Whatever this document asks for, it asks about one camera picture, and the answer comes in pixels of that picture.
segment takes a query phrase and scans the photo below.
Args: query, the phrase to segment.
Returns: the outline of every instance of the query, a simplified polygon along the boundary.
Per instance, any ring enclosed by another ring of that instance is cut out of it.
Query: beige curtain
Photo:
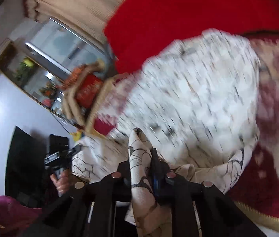
[[[29,18],[43,22],[55,17],[84,37],[105,42],[102,32],[123,0],[24,0]]]

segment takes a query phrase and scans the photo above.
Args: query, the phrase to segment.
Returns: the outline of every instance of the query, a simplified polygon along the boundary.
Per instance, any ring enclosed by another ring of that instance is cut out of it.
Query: person
[[[61,194],[66,193],[79,179],[69,169],[63,171],[60,178],[55,174],[51,181]],[[28,208],[10,196],[0,196],[0,236],[15,237],[23,232],[42,213],[41,208]]]

